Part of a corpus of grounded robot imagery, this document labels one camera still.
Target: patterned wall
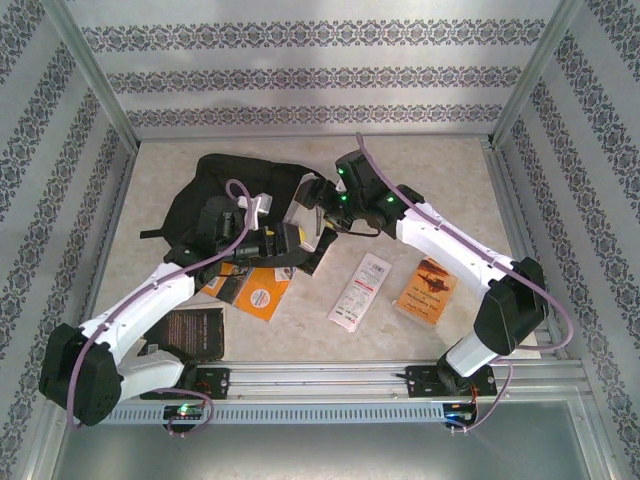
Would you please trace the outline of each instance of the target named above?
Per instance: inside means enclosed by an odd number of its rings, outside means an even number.
[[[131,161],[36,0],[0,0],[0,479],[22,471],[51,330],[85,313]]]
[[[575,313],[619,463],[640,478],[640,2],[587,1],[502,147],[550,288]]]
[[[490,133],[558,0],[77,0],[142,139]]]

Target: metal frame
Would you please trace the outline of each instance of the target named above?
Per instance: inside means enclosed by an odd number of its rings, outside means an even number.
[[[127,151],[136,153],[140,141],[65,0],[42,0],[42,6],[80,67],[85,80],[96,94],[100,105],[107,112]]]
[[[496,122],[496,126],[493,129],[492,143],[494,146],[499,147],[504,141],[505,134],[508,133],[511,125],[520,114],[520,110],[529,99],[529,94],[582,4],[582,0],[560,0],[547,27],[542,32],[542,37],[536,45],[533,55],[529,59],[522,75],[520,75],[509,100],[507,100],[500,118]]]
[[[420,362],[226,363],[231,370],[227,400],[215,401],[216,424],[420,423],[442,422],[442,405],[468,398],[410,399],[396,373]],[[592,479],[620,478],[582,363],[578,360],[514,360],[504,402],[567,404]],[[507,367],[495,365],[498,388]],[[485,406],[492,397],[481,397]],[[162,423],[165,405],[182,401],[124,402],[106,424]],[[62,409],[48,403],[23,478],[51,478],[65,431]]]

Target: printed label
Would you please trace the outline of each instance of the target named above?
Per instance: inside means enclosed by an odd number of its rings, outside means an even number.
[[[355,332],[390,269],[390,263],[367,253],[329,314],[329,320]]]

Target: beige floor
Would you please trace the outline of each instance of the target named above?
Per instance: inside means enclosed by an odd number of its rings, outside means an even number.
[[[509,253],[496,200],[477,139],[370,137],[376,161],[396,183],[422,193],[446,218],[497,251]],[[140,230],[158,228],[173,197],[208,153],[255,156],[307,165],[334,178],[334,162],[357,148],[348,137],[143,143],[107,264],[96,313],[139,285],[168,250],[162,239],[139,240]],[[393,267],[358,330],[349,334],[327,314],[366,252]],[[352,361],[440,357],[470,331],[478,302],[458,284],[440,322],[425,327],[391,305],[422,254],[386,236],[343,235],[313,277],[298,272],[270,323],[227,307],[225,360]],[[520,357],[536,357],[523,352]]]

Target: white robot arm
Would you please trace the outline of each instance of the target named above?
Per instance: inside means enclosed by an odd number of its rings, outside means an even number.
[[[542,270],[535,261],[526,258],[521,262],[514,262],[508,256],[492,251],[448,223],[419,194],[408,187],[398,187],[403,190],[403,194],[406,192],[420,210],[437,220],[435,225],[426,222],[390,193],[371,171],[360,151],[345,155],[336,165],[341,176],[339,191],[336,191],[336,185],[332,182],[321,178],[310,179],[299,186],[293,201],[306,209],[317,208],[319,212],[323,212],[327,221],[341,230],[348,230],[356,219],[365,219],[369,226],[433,257],[470,286],[482,300],[473,331],[438,362],[438,377],[451,392],[455,392],[456,387],[462,385],[467,377],[496,356],[511,353],[544,319],[546,302],[527,287],[505,276],[502,271],[517,271],[543,287]],[[269,211],[271,199],[266,197],[268,196],[261,194],[251,199],[254,212]],[[224,201],[214,203],[219,208],[226,208]],[[239,204],[246,206],[247,202],[241,198]],[[237,209],[236,204],[232,203],[231,207]],[[258,229],[257,216],[250,221],[252,228]],[[280,224],[280,228],[276,232],[265,230],[262,237],[262,241],[266,242],[264,245],[255,243],[257,237],[249,243],[243,242],[234,255],[262,255],[266,251],[270,252],[269,255],[275,255],[274,252],[288,251],[292,246],[302,245],[304,235],[299,232],[298,225]],[[462,241],[453,239],[443,229],[455,232]],[[221,230],[228,232],[233,231],[233,228],[225,225]],[[481,258],[462,242],[486,253],[485,258]],[[189,265],[192,253],[188,249],[172,248],[165,257],[166,263],[161,264],[127,298]],[[76,390],[76,405],[79,406],[74,407],[74,415],[83,423],[99,423],[120,400],[154,389],[172,387],[179,381],[184,366],[168,352],[158,351],[131,359],[125,355],[158,320],[188,300],[216,275],[215,269],[205,271],[204,277],[202,273],[195,271],[181,274],[157,284],[156,288],[136,298],[115,318],[108,330],[98,337],[88,350]],[[63,324],[52,332],[40,380],[40,391],[47,398],[64,408],[71,368],[80,348],[118,305],[77,329]]]

